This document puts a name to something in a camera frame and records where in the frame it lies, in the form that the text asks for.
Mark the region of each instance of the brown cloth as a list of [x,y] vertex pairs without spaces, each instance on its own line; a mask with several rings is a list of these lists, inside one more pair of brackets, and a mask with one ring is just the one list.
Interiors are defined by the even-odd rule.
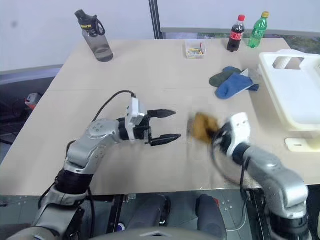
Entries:
[[220,129],[218,120],[208,114],[197,112],[192,126],[192,136],[207,144],[211,144],[214,134]]

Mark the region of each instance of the beige table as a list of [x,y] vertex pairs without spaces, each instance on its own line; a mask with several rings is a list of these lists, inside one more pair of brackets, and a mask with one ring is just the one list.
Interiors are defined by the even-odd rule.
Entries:
[[[319,184],[320,154],[286,149],[284,139],[301,133],[283,129],[264,84],[258,92],[245,91],[228,100],[218,99],[209,85],[209,78],[226,66],[256,68],[260,52],[289,46],[282,39],[268,38],[257,49],[242,44],[238,52],[230,53],[227,41],[207,39],[207,56],[199,60],[184,58],[182,40],[112,41],[114,59],[108,63],[96,61],[86,43],[80,44],[0,166],[0,194],[41,195],[63,167],[67,143],[79,138],[101,105],[123,89],[135,92],[147,110],[176,111],[171,117],[152,119],[152,134],[174,133],[181,138],[156,147],[139,141],[115,145],[94,176],[95,195],[236,188],[218,171],[209,148],[187,135],[188,119],[198,111],[211,113],[221,124],[233,114],[247,112],[251,142],[279,156],[306,184]],[[129,99],[118,96],[100,117],[124,116]],[[218,165],[239,179],[239,169],[229,167],[227,160]],[[247,184],[256,187],[250,180]]]

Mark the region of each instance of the plastic bottle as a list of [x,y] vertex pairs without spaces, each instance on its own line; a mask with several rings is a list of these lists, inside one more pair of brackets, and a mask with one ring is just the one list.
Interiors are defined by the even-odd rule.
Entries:
[[229,37],[229,43],[227,46],[227,50],[230,52],[238,51],[240,42],[242,40],[244,31],[245,31],[245,25],[244,25],[244,20],[245,20],[245,15],[239,15],[238,21],[236,22],[235,25],[233,25]]
[[78,23],[82,28],[82,35],[94,53],[95,58],[100,62],[110,61],[114,54],[106,39],[106,30],[97,19],[97,15],[89,16],[81,9],[75,12],[75,16],[78,18]]
[[261,15],[261,18],[255,23],[254,28],[252,30],[252,34],[248,42],[248,46],[250,48],[256,48],[259,46],[261,39],[264,37],[265,31],[267,30],[268,17],[269,17],[269,12],[264,11]]

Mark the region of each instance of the green soda bottle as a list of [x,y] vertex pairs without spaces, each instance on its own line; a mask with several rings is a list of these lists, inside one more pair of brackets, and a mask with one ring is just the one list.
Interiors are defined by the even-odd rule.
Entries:
[[248,46],[250,48],[256,48],[259,46],[261,39],[265,35],[265,31],[267,30],[267,18],[269,17],[269,12],[264,11],[261,15],[261,18],[255,23],[254,28],[252,30],[251,37],[248,42]]

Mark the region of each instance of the gray water bottle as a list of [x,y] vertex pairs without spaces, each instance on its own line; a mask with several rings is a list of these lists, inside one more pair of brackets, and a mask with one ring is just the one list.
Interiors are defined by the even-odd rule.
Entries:
[[78,18],[78,23],[82,28],[82,35],[96,59],[100,62],[110,61],[114,54],[106,39],[106,30],[98,20],[97,15],[89,16],[81,9],[75,12],[75,16]]

